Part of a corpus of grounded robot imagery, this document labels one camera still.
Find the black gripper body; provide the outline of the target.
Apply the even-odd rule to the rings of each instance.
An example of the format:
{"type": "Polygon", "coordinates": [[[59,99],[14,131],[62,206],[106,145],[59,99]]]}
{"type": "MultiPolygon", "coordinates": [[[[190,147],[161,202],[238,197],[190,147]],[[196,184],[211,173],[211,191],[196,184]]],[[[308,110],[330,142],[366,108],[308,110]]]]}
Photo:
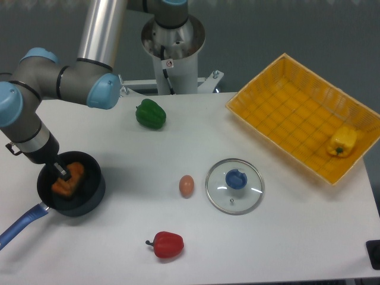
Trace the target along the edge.
{"type": "Polygon", "coordinates": [[[59,143],[56,138],[49,138],[47,143],[39,150],[23,152],[35,164],[54,164],[58,161],[59,143]]]}

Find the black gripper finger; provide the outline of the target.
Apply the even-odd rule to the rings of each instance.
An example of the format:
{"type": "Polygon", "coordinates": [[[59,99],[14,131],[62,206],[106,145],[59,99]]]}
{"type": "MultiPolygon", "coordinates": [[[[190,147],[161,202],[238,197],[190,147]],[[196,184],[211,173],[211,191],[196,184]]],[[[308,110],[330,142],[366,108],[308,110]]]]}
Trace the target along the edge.
{"type": "Polygon", "coordinates": [[[69,179],[71,179],[71,172],[64,163],[55,162],[53,164],[53,169],[57,176],[63,179],[64,181],[68,181],[69,179]]]}

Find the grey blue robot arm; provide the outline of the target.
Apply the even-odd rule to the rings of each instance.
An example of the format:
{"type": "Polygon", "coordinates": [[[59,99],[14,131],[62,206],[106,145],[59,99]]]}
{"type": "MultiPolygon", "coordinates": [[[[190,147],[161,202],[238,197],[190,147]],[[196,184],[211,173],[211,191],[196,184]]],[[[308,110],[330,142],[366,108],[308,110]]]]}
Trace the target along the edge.
{"type": "Polygon", "coordinates": [[[71,177],[58,156],[57,140],[36,110],[45,98],[105,110],[117,104],[121,82],[113,67],[128,9],[153,14],[166,29],[181,28],[188,21],[186,1],[91,1],[74,66],[61,66],[54,53],[37,47],[20,60],[9,81],[1,83],[1,131],[9,149],[17,147],[63,180],[71,177]]]}

